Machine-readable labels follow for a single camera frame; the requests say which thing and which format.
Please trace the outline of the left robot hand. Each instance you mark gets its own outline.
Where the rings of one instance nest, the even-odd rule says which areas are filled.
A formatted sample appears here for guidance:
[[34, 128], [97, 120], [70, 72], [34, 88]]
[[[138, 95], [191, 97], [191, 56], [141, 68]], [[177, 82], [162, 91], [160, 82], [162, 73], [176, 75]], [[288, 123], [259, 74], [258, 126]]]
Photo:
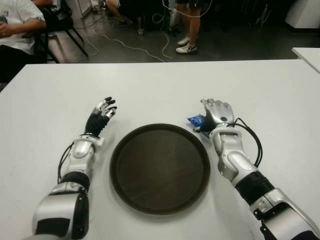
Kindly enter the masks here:
[[110, 119], [116, 114], [116, 100], [111, 96], [104, 98], [92, 110], [84, 128], [84, 134], [99, 137]]

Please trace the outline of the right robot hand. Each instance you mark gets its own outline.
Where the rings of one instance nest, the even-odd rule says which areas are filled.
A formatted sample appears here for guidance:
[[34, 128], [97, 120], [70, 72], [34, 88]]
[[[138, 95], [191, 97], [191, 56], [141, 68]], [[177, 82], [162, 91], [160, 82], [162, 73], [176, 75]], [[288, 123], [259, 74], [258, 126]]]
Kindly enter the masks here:
[[211, 132], [217, 127], [226, 127], [234, 123], [235, 117], [232, 107], [227, 102], [214, 100], [213, 98], [200, 101], [205, 109], [205, 119], [201, 126], [195, 127], [194, 132]]

